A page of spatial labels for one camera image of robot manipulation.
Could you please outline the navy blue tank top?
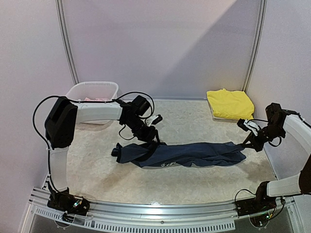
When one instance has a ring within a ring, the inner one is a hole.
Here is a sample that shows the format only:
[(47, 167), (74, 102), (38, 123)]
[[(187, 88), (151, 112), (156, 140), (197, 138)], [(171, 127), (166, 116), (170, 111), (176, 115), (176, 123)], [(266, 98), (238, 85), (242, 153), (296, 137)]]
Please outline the navy blue tank top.
[(166, 143), (117, 144), (111, 155), (119, 164), (133, 163), (143, 167), (209, 167), (233, 166), (246, 159), (243, 147), (233, 142), (227, 143), (190, 143), (167, 145)]

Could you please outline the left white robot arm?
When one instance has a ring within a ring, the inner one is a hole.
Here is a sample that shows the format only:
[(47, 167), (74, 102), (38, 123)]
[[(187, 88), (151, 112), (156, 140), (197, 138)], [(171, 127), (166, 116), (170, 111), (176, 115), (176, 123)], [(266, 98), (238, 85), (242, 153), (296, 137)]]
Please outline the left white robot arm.
[(62, 211), (72, 207), (72, 200), (63, 192), (68, 189), (67, 154), (72, 144), (75, 126), (88, 121), (112, 120), (130, 128), (139, 141), (159, 144), (157, 129), (147, 124), (144, 116), (148, 109), (154, 110), (153, 99), (147, 100), (146, 94), (138, 92), (134, 100), (124, 102), (121, 98), (108, 101), (71, 100), (65, 96), (56, 99), (45, 123), (45, 134), (39, 136), (47, 144), (48, 151), (48, 189), (54, 194), (53, 202)]

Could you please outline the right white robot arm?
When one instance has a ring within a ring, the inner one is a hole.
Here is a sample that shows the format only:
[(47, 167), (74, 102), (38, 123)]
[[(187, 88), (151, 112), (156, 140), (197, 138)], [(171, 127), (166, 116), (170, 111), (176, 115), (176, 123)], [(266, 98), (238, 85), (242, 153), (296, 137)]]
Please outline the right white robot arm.
[(259, 152), (264, 144), (279, 139), (278, 145), (266, 149), (277, 180), (262, 182), (252, 199), (251, 207), (261, 212), (276, 197), (298, 196), (311, 193), (311, 126), (300, 113), (282, 109), (271, 103), (265, 108), (267, 123), (264, 127), (256, 119), (240, 119), (237, 125), (250, 134), (242, 143), (244, 148)]

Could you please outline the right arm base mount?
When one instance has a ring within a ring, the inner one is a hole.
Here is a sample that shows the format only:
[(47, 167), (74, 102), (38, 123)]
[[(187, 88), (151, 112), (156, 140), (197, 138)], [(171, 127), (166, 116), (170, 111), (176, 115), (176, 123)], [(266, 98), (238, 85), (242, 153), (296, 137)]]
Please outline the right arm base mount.
[[(238, 195), (241, 192), (247, 192), (252, 196), (239, 200)], [(271, 219), (278, 214), (276, 199), (277, 197), (267, 196), (266, 192), (262, 190), (253, 193), (248, 189), (241, 189), (235, 194), (234, 205), (238, 217), (267, 213), (266, 219)]]

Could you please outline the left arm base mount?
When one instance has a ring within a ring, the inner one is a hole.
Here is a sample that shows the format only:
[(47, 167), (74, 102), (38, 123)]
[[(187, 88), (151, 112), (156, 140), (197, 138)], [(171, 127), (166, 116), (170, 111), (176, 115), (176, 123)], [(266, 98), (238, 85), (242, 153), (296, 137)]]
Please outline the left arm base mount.
[(61, 192), (52, 190), (47, 206), (67, 214), (86, 216), (90, 202), (84, 197), (70, 194), (69, 189)]

